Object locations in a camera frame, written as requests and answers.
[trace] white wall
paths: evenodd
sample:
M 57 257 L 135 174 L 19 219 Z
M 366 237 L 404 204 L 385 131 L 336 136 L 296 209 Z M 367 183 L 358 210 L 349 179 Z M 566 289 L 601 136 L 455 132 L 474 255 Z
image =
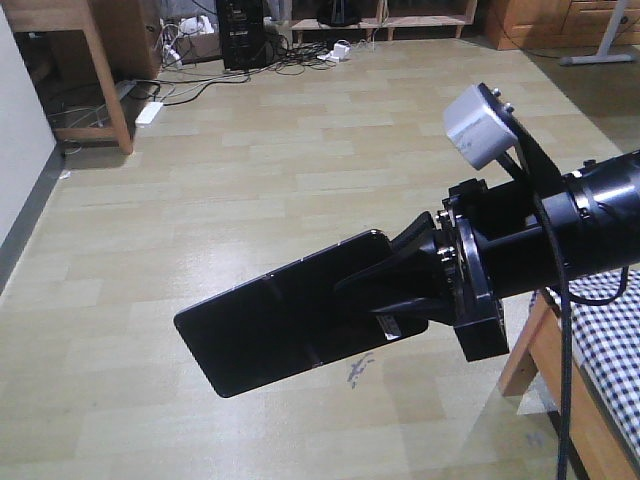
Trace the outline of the white wall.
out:
M 0 8 L 0 245 L 55 140 Z

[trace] checkered blanket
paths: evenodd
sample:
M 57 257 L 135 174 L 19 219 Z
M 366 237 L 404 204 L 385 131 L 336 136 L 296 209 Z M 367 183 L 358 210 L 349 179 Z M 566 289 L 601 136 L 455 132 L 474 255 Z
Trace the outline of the checkered blanket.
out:
M 619 283 L 619 271 L 600 273 L 572 281 L 571 292 L 602 299 L 613 296 Z M 559 296 L 550 293 L 559 305 Z M 614 302 L 572 303 L 572 312 L 576 360 L 640 458 L 640 271 L 629 271 L 627 290 Z

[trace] smartphone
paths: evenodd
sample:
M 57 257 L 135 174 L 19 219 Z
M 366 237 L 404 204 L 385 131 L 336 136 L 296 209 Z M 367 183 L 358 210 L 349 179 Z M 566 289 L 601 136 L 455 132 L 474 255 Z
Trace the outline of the smartphone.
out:
M 388 258 L 370 230 L 179 312 L 174 324 L 221 397 L 427 329 L 424 319 L 346 311 L 340 281 Z

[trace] white charger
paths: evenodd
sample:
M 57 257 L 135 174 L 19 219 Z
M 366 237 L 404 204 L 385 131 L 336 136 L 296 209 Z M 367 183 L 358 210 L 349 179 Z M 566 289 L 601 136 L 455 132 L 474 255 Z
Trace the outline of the white charger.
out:
M 351 45 L 346 40 L 338 40 L 333 44 L 333 50 L 325 55 L 318 55 L 320 60 L 327 60 L 329 62 L 340 63 L 342 60 L 346 60 L 351 52 Z

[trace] power strip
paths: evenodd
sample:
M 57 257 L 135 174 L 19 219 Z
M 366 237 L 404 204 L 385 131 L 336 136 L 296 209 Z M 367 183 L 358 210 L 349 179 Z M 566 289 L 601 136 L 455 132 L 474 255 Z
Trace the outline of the power strip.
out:
M 182 57 L 180 57 L 180 54 L 169 45 L 164 46 L 162 54 L 164 57 L 165 67 L 172 66 L 175 68 L 182 68 Z
M 133 87 L 136 86 L 136 82 L 134 80 L 120 80 L 116 83 L 116 92 L 118 92 L 118 98 L 122 100 L 127 94 L 133 90 Z
M 164 103 L 162 102 L 149 102 L 147 103 L 138 118 L 136 118 L 136 126 L 145 127 L 153 122 L 153 119 L 156 118 L 158 112 L 162 109 Z

